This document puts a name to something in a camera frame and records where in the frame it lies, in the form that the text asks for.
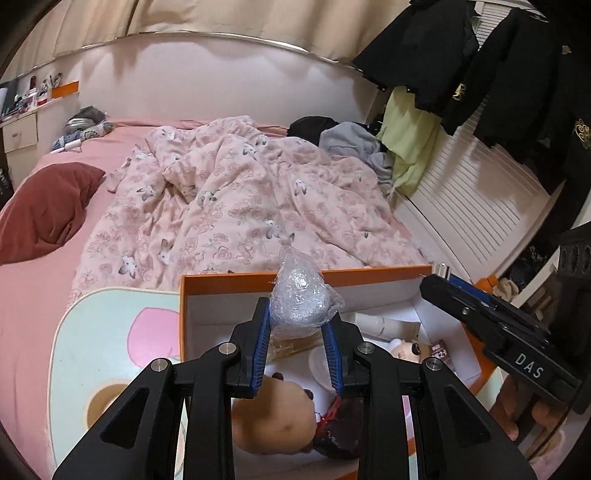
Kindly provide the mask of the person right hand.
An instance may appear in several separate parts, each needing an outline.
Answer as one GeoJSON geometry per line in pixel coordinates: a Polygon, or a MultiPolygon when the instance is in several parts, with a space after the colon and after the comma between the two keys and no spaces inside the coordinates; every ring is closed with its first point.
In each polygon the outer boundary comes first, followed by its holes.
{"type": "Polygon", "coordinates": [[[516,441],[520,435],[517,420],[525,413],[544,429],[553,430],[561,423],[565,409],[548,404],[544,400],[536,400],[526,386],[513,376],[508,376],[490,409],[490,414],[509,439],[516,441]]]}

